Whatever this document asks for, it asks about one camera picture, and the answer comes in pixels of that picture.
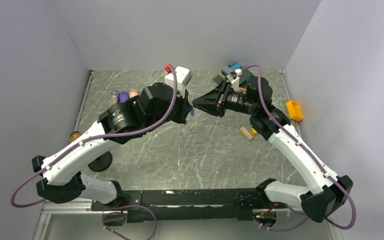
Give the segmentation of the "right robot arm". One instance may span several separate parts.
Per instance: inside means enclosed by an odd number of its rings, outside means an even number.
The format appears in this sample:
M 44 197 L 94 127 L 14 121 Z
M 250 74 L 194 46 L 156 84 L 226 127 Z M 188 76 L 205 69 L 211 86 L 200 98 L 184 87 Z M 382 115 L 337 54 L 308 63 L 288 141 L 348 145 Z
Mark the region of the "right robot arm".
M 249 115 L 254 130 L 280 150 L 301 175 L 305 186 L 269 178 L 256 187 L 256 203 L 268 208 L 274 202 L 300 207 L 311 220 L 321 223 L 347 201 L 354 185 L 348 175 L 327 167 L 297 133 L 290 119 L 272 104 L 273 89 L 265 78 L 252 77 L 244 93 L 224 80 L 192 105 L 215 117 L 227 110 Z

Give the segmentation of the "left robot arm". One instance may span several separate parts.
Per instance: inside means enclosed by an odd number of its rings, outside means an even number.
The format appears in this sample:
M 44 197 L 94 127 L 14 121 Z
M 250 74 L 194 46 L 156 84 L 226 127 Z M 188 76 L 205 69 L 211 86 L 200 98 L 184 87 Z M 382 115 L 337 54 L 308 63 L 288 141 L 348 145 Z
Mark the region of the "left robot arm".
M 49 157 L 37 156 L 33 169 L 42 176 L 37 194 L 56 204 L 77 198 L 95 200 L 111 210 L 124 206 L 120 184 L 90 177 L 81 170 L 94 160 L 128 141 L 144 136 L 165 122 L 186 124 L 193 109 L 189 93 L 174 94 L 162 82 L 145 87 L 140 95 L 113 104 L 91 127 L 63 150 Z

